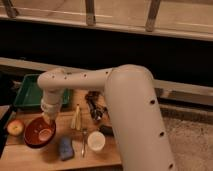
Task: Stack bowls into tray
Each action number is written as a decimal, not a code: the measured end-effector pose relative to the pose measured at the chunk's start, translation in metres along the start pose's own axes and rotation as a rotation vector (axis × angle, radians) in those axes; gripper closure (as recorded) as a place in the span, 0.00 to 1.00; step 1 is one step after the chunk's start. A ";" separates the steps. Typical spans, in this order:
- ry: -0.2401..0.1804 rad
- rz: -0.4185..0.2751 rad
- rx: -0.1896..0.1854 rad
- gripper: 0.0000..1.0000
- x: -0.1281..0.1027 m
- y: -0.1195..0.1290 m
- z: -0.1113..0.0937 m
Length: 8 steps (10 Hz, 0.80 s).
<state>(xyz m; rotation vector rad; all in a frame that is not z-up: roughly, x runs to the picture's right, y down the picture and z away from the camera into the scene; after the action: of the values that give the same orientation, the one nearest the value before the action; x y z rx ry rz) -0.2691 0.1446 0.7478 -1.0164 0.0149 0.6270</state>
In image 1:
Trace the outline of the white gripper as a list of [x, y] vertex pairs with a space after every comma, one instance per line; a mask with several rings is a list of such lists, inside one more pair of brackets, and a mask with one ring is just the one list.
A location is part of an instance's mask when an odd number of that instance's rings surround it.
[[59, 101], [56, 104], [49, 104], [44, 99], [41, 100], [41, 109], [43, 111], [42, 117], [48, 125], [53, 124], [53, 121], [50, 119], [50, 117], [56, 117], [60, 112], [61, 107], [62, 101]]

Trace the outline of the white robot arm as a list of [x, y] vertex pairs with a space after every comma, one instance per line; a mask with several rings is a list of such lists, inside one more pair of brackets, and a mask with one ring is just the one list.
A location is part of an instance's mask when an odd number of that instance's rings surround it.
[[54, 119], [62, 91], [102, 91], [124, 171], [178, 171], [168, 140], [151, 72], [138, 65], [68, 74], [61, 68], [42, 73], [41, 108]]

